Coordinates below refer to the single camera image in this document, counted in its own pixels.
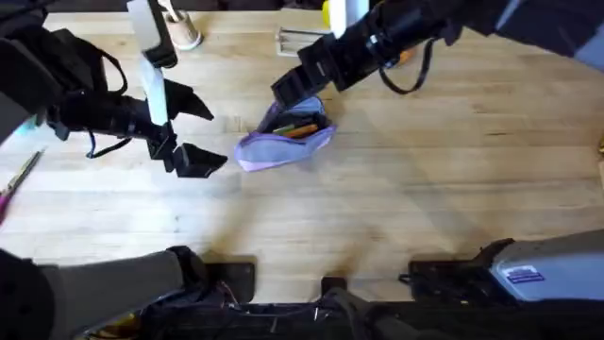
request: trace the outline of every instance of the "wire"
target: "wire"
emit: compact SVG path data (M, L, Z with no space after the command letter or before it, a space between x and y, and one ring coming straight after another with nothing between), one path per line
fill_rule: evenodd
M86 154L86 157L89 159L94 158L94 150L96 149L96 138L94 138L94 134L92 130L88 130L88 135L91 137L91 150Z
M110 153L111 151L120 149L132 141L132 138L125 138L121 142L118 142L112 146L108 146L108 147L102 149L101 151L94 153L94 150L96 149L96 139L94 138L94 134L92 133L91 130L88 130L88 135L91 137L91 150L86 154L86 158L89 158L91 160L105 156L108 153Z
M15 19L17 17L20 17L22 15L28 14L30 11L34 11L37 9L44 9L46 6L54 4L56 2L58 2L59 0L42 0L38 3L32 3L29 4L28 6L25 6L23 8L19 8L17 10L14 10L10 13L7 13L3 16L0 16L0 24L7 22L9 20Z
M237 300L237 298L235 297L235 295L233 294L233 291L230 289L230 287L228 286L228 284L226 282L224 282L223 280L220 280L220 284L226 288L226 291L228 292L228 294L230 295L230 298L233 302L235 302L235 304L239 305L239 301Z
M311 305L308 306L304 306L301 307L295 311L291 311L291 312L286 312L286 313L280 313L280 314L268 314L268 313L248 313L245 311L237 311L237 310L233 310L231 309L231 311L237 311L239 312L240 316L251 316L251 317L289 317L292 315L299 315L299 314L303 314L309 311L312 311L313 309L316 309L319 307L320 305L320 301L321 299L317 300L316 302L313 302Z
M439 39L439 37L431 38L430 40L428 40L428 42L426 42L426 46L424 47L424 59L422 60L422 68L420 69L419 76L415 81L415 85L413 85L412 88L410 88L409 90L404 90L394 85L394 83L388 78L388 76L386 76L386 71L384 71L384 68L380 67L379 77L381 77L381 80L384 82L384 84L393 92L401 95L410 94L414 91L419 90L422 85L424 85L424 82L426 81L426 77L428 76L428 72L430 70L430 64L432 62L432 46Z

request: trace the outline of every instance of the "wooden tabletop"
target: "wooden tabletop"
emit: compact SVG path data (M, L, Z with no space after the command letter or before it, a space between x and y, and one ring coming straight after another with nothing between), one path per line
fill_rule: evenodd
M179 116L181 142L232 156L297 65L276 56L275 32L317 25L320 12L193 13L203 44L165 75L191 85L216 116ZM118 58L129 93L143 94L127 17L54 14ZM421 58L389 72L410 86ZM109 68L111 84L118 86ZM424 88L406 97L372 75L321 93L339 130L308 161L254 174L232 159L209 179L177 178L135 142L87 160L88 137L49 128L0 148L8 182L37 149L14 197L0 247L38 263L84 264L187 245L209 261L253 259L256 301L314 298L319 279L354 278L365 298L406 298L395 281L411 257L474 255L506 237L539 239L604 226L596 152L604 75L572 60L466 30L439 42ZM114 143L99 138L99 147Z

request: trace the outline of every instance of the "white sticker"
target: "white sticker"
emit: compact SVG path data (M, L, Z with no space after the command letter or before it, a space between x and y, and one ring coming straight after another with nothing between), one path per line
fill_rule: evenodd
M512 284L545 281L544 276L532 265L519 265L503 269L501 272Z

